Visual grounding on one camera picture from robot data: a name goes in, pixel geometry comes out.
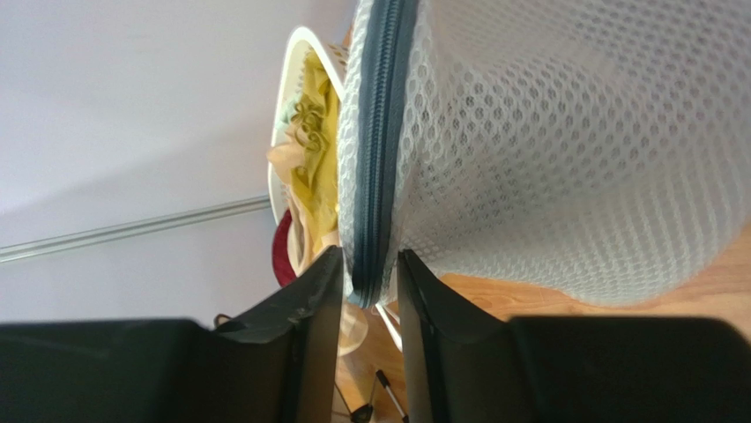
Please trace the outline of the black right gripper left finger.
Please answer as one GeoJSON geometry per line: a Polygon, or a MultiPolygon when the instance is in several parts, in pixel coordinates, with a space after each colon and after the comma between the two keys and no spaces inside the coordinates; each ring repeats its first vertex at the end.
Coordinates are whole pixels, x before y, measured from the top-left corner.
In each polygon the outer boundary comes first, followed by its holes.
{"type": "Polygon", "coordinates": [[[4,422],[328,422],[343,254],[208,329],[189,319],[9,323],[4,422]]]}

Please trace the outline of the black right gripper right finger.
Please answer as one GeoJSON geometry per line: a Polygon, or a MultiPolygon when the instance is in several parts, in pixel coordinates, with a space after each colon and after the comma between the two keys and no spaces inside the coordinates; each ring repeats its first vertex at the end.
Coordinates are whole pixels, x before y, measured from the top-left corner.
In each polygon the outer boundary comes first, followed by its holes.
{"type": "Polygon", "coordinates": [[[716,319],[501,321],[398,256],[412,422],[747,422],[750,346],[716,319]]]}

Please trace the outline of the white mesh laundry bag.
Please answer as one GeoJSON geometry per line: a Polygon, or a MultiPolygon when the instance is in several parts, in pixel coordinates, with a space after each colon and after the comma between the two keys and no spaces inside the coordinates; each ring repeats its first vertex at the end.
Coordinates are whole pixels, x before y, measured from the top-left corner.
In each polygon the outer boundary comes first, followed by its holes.
{"type": "Polygon", "coordinates": [[[361,1],[338,122],[349,299],[436,275],[621,305],[750,219],[747,1],[361,1]]]}

